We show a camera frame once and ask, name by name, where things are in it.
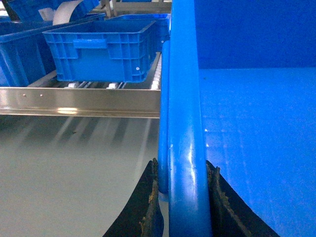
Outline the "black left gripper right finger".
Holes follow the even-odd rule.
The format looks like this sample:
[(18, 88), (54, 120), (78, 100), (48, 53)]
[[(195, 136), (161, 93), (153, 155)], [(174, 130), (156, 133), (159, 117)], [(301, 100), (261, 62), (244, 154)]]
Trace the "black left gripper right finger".
[(206, 162), (212, 235), (214, 237), (277, 237), (235, 192), (220, 173)]

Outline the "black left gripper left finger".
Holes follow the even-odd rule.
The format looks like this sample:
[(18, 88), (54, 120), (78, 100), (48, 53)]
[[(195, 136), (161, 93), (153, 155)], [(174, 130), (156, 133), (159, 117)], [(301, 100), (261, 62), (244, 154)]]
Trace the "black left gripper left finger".
[(164, 219), (158, 200), (158, 161), (149, 161), (127, 204), (105, 237), (161, 237)]

